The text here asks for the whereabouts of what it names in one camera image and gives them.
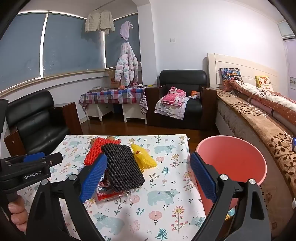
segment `tablecloth with bear print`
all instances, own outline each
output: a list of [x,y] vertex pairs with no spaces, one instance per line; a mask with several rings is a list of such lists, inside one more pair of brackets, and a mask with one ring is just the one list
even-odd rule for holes
[[[77,174],[90,149],[90,140],[99,136],[67,135],[53,151],[63,155],[63,162],[50,168],[51,182],[63,181]],[[193,171],[189,165],[186,135],[114,136],[122,145],[142,146],[157,161],[145,170],[143,186],[129,197],[99,202],[96,194],[84,204],[94,224],[106,241],[191,240],[205,213]],[[39,183],[22,189],[30,211]],[[79,238],[64,200],[60,200],[69,233]]]

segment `white jacket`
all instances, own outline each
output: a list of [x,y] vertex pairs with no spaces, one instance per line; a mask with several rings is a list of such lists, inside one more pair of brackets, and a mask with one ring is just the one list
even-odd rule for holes
[[121,84],[128,86],[138,83],[138,59],[131,48],[129,42],[121,45],[120,58],[118,59],[115,70],[115,81],[121,81]]
[[115,31],[113,18],[110,11],[95,10],[91,12],[85,22],[85,32],[102,30],[109,35],[110,30]]

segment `puffer jacket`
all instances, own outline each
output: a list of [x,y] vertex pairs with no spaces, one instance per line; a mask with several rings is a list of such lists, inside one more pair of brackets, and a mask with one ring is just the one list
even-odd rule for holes
[[131,48],[129,42],[121,45],[120,58],[118,59],[115,70],[115,81],[128,86],[130,83],[138,83],[138,59]]

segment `fingernail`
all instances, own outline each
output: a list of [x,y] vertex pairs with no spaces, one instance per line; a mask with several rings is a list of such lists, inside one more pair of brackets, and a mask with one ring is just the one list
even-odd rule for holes
[[13,222],[13,223],[19,223],[19,219],[18,218],[16,218],[16,217],[14,217],[14,216],[12,216],[11,217],[11,221]]
[[9,209],[10,212],[12,212],[12,213],[15,212],[16,208],[17,207],[16,207],[16,205],[14,203],[9,203],[8,204],[8,209]]

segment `brown egg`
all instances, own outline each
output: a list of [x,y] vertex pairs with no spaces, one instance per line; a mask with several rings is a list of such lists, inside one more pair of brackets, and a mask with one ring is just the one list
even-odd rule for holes
[[94,142],[96,141],[97,138],[93,138],[91,139],[91,146],[94,144]]
[[111,136],[107,137],[106,140],[116,141],[116,139],[114,137],[111,137]]

